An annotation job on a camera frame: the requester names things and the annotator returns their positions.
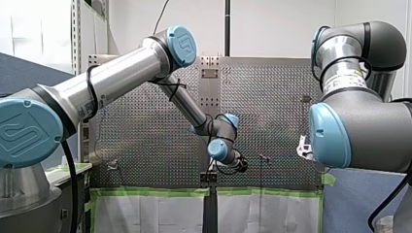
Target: silver arm segment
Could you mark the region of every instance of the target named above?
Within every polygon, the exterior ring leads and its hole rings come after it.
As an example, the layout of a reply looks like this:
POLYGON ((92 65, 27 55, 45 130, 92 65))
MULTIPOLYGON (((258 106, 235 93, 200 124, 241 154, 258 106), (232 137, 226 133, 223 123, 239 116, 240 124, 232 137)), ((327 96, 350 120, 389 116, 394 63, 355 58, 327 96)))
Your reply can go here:
MULTIPOLYGON (((49 105, 63 123, 64 140, 76 133, 79 122, 93 117, 96 111, 94 108, 105 107, 142 83, 156 83, 193 125, 197 134, 221 138, 222 149, 217 151, 220 156, 214 156, 208 150, 210 156, 224 165, 246 170, 246 160, 232 148, 237 125, 233 126, 231 120, 207 118, 171 75, 176 69, 192 64, 195 58, 195 42, 189 32, 182 27, 173 27, 144 39, 140 49, 95 67, 88 73, 55 86, 39 84, 11 97, 38 100, 49 105), (94 89, 97 106, 94 105, 91 88, 94 89)), ((209 148, 213 147, 214 141, 208 145, 209 148)))
POLYGON ((208 145, 209 156, 237 171, 245 172, 248 169, 247 160, 233 149, 233 142, 237 136, 237 116, 223 115, 215 119, 206 117, 186 89, 176 88, 177 84, 180 83, 171 75, 163 79, 159 86, 190 122, 195 133, 217 137, 208 145))

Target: white wall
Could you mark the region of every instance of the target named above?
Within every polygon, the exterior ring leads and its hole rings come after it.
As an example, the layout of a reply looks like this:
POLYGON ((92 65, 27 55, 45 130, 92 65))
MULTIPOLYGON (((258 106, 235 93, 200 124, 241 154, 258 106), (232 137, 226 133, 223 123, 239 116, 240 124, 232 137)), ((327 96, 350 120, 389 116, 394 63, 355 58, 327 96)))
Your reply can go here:
MULTIPOLYGON (((109 52, 120 54, 137 49, 153 34, 164 0, 110 0, 109 24, 113 41, 109 52)), ((224 1, 171 0, 157 31, 171 25, 186 26, 194 35, 198 51, 208 55, 223 52, 224 1)))
POLYGON ((0 52, 72 73, 70 0, 0 0, 0 52))
POLYGON ((309 58, 318 28, 334 25, 335 1, 231 2, 232 56, 309 58))
MULTIPOLYGON (((335 24, 341 26, 383 20, 395 26, 408 39, 408 8, 409 0, 337 0, 335 24)), ((399 98, 406 94, 405 69, 402 68, 397 72, 392 95, 399 98)))
MULTIPOLYGON (((233 56, 309 57, 317 28, 334 24, 335 2, 330 0, 231 2, 233 56)), ((152 35, 163 4, 164 0, 110 0, 109 52, 134 50, 152 35)), ((193 33, 198 54, 224 52, 224 0, 170 1, 158 29, 175 24, 193 33)))

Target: pegboard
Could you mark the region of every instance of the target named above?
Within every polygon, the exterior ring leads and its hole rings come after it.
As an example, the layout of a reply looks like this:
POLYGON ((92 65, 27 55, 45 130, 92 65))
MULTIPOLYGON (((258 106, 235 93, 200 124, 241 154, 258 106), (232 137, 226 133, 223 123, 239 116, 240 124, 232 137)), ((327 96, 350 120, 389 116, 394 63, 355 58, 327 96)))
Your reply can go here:
MULTIPOLYGON (((205 84, 200 58, 174 75, 205 112, 205 93, 219 93, 210 96, 219 98, 219 110, 240 117, 235 147, 250 167, 245 174, 219 175, 219 186, 321 188, 314 164, 296 155, 299 136, 307 134, 308 109, 320 97, 310 60, 220 57, 215 66, 217 83, 205 84), (302 101, 308 96, 309 102, 302 101)), ((204 142, 189 132, 189 123, 155 84, 134 89, 91 124, 91 141, 101 130, 96 147, 101 159, 94 165, 92 185, 200 186, 199 173, 207 166, 204 142)))
MULTIPOLYGON (((197 67, 174 75, 197 100, 197 67)), ((199 187, 199 138, 189 129, 188 121, 156 84, 130 91, 91 122, 90 151, 101 130, 92 185, 199 187)))
POLYGON ((309 62, 221 59, 221 111, 240 117, 235 147, 250 166, 245 174, 219 175, 219 186, 321 187, 315 165, 296 155, 300 135, 308 133, 309 107, 320 97, 309 62))

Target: end effector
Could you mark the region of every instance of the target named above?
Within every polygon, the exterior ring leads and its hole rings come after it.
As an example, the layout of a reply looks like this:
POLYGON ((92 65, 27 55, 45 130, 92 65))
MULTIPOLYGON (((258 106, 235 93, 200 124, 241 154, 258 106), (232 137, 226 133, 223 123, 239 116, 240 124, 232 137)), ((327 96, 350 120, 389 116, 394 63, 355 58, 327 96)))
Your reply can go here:
POLYGON ((194 127, 194 131, 201 136, 215 137, 207 147, 207 152, 212 159, 243 173, 248 169, 248 161, 233 147, 238 126, 237 116, 220 114, 215 118, 207 117, 203 124, 194 127))

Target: blue joint cap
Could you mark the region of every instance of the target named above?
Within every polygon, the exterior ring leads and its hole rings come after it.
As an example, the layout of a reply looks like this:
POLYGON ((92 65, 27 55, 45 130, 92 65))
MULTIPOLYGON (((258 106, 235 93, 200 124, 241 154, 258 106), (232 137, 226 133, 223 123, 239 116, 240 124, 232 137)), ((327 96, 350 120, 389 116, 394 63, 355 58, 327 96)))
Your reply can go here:
POLYGON ((0 168, 21 168, 48 158, 59 146, 63 124, 47 105, 30 100, 0 100, 0 168))
POLYGON ((223 140, 215 139, 210 142, 207 147, 207 152, 211 158, 222 162, 227 157, 227 145, 223 140))
POLYGON ((315 159, 328 167, 347 168, 351 164, 351 143, 336 111, 326 103, 310 108, 310 136, 315 159))
POLYGON ((170 53, 180 66, 190 66, 196 60, 196 42, 184 26, 167 29, 167 44, 170 53))
POLYGON ((234 126, 235 126, 236 128, 239 127, 239 117, 237 117, 237 116, 235 116, 235 115, 232 115, 232 114, 225 114, 225 116, 226 116, 226 117, 223 117, 223 116, 222 116, 222 119, 223 119, 224 121, 230 123, 230 122, 229 122, 229 120, 230 120, 230 121, 234 124, 234 126))

